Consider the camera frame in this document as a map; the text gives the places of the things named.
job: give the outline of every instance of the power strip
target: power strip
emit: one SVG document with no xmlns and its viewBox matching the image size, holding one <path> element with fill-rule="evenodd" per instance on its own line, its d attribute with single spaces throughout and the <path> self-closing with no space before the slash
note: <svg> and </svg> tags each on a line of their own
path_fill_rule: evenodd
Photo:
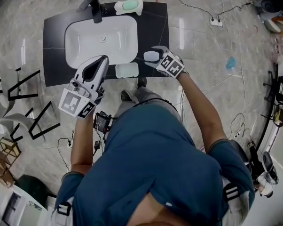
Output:
<svg viewBox="0 0 283 226">
<path fill-rule="evenodd" d="M 210 19 L 209 23 L 213 26 L 223 27 L 223 23 L 222 23 L 221 20 L 220 20 L 220 22 L 218 22 L 217 19 L 214 19 L 214 20 Z"/>
</svg>

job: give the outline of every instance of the vanity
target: vanity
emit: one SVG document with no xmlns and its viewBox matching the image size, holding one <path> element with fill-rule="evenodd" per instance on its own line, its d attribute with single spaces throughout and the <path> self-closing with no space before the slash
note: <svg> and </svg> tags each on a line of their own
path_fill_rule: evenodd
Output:
<svg viewBox="0 0 283 226">
<path fill-rule="evenodd" d="M 107 55 L 106 79 L 116 79 L 116 65 L 137 63 L 138 77 L 162 77 L 147 66 L 143 53 L 152 46 L 169 47 L 167 5 L 144 2 L 141 16 L 116 15 L 115 3 L 101 4 L 102 21 L 95 23 L 91 7 L 68 11 L 44 21 L 43 67 L 46 86 L 67 84 L 88 59 Z"/>
</svg>

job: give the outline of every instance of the blue object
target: blue object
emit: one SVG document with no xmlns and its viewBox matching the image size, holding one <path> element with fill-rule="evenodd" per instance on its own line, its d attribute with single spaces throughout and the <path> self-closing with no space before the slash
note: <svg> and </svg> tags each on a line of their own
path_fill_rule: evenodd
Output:
<svg viewBox="0 0 283 226">
<path fill-rule="evenodd" d="M 125 11 L 136 9 L 137 6 L 138 6 L 138 1 L 136 0 L 127 0 L 127 1 L 124 1 L 123 3 L 123 9 Z"/>
<path fill-rule="evenodd" d="M 213 225 L 228 210 L 221 176 L 249 192 L 252 178 L 228 140 L 209 154 L 194 143 L 169 111 L 140 105 L 113 124 L 102 157 L 89 172 L 71 172 L 62 181 L 56 206 L 74 196 L 76 225 L 126 225 L 145 194 L 191 225 Z"/>
<path fill-rule="evenodd" d="M 229 57 L 227 63 L 226 63 L 226 68 L 230 70 L 231 68 L 235 68 L 236 66 L 236 60 L 232 56 Z"/>
</svg>

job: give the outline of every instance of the tiled floor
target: tiled floor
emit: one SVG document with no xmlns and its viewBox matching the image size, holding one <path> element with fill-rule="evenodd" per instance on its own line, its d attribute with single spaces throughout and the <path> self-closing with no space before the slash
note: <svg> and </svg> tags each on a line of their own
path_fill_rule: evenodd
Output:
<svg viewBox="0 0 283 226">
<path fill-rule="evenodd" d="M 42 96 L 26 100 L 27 107 L 33 104 L 40 109 L 40 105 L 50 100 L 56 107 L 58 106 L 64 86 L 44 87 L 42 70 L 43 21 L 50 16 L 78 8 L 81 1 L 83 0 L 7 0 L 0 8 L 0 70 L 1 68 L 18 68 L 20 66 L 20 48 L 22 40 L 25 38 L 26 68 L 32 72 L 38 68 L 42 71 Z M 117 0 L 100 0 L 102 3 L 114 1 Z M 167 2 L 168 5 L 170 49 L 183 59 L 190 76 L 202 91 L 206 91 L 205 95 L 220 114 L 225 133 L 230 135 L 231 121 L 238 113 L 243 112 L 245 125 L 250 128 L 252 139 L 258 142 L 265 123 L 260 114 L 265 113 L 267 108 L 264 101 L 266 88 L 262 86 L 262 83 L 268 80 L 267 71 L 272 68 L 274 53 L 270 44 L 271 36 L 257 19 L 253 7 L 247 6 L 242 11 L 236 9 L 235 12 L 226 13 L 225 20 L 228 31 L 226 27 L 223 30 L 219 30 L 217 27 L 212 28 L 221 46 L 230 50 L 228 51 L 221 49 L 208 26 L 208 14 L 198 9 L 186 7 L 177 0 L 159 1 Z M 182 1 L 209 10 L 213 15 L 222 11 L 221 0 Z M 232 3 L 241 5 L 250 0 L 223 1 L 224 9 L 227 10 L 232 8 Z M 232 39 L 232 48 L 228 33 Z M 227 70 L 226 63 L 230 56 L 236 60 L 236 66 Z M 245 102 L 241 69 L 243 69 L 246 89 Z M 216 86 L 230 75 L 232 76 L 228 80 Z M 121 102 L 120 91 L 123 89 L 134 90 L 134 84 L 135 79 L 105 81 L 105 97 L 97 110 L 114 114 Z M 181 87 L 176 80 L 150 78 L 148 79 L 148 88 L 173 104 L 177 104 L 176 107 L 179 109 Z M 184 109 L 186 129 L 193 137 L 197 147 L 200 147 L 203 143 L 200 129 L 188 102 L 184 103 Z M 49 115 L 46 123 L 54 123 L 59 120 L 61 126 L 46 135 L 45 143 L 33 143 L 27 138 L 19 143 L 23 153 L 12 168 L 12 173 L 16 177 L 24 173 L 38 177 L 46 183 L 53 193 L 57 193 L 61 177 L 66 172 L 65 164 L 57 150 L 57 141 L 61 137 L 70 138 L 71 131 L 75 126 L 75 120 L 72 117 L 59 111 L 56 112 L 56 116 L 57 119 L 52 120 L 50 118 L 54 118 L 54 116 Z M 232 135 L 236 134 L 239 123 L 239 118 L 233 123 Z M 249 141 L 248 132 L 247 130 L 244 137 L 239 136 L 237 139 L 244 146 Z M 98 136 L 94 133 L 94 139 L 97 140 L 97 138 Z M 69 164 L 71 150 L 67 147 L 67 141 L 61 140 L 60 145 L 62 156 Z M 100 155 L 101 152 L 97 152 L 95 158 Z"/>
</svg>

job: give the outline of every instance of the green soap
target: green soap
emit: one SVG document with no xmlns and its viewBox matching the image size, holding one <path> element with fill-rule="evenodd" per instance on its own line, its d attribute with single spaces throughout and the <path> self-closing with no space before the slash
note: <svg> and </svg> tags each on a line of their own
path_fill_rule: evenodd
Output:
<svg viewBox="0 0 283 226">
<path fill-rule="evenodd" d="M 123 10 L 129 11 L 129 10 L 137 8 L 137 6 L 138 6 L 138 1 L 128 0 L 123 3 Z"/>
</svg>

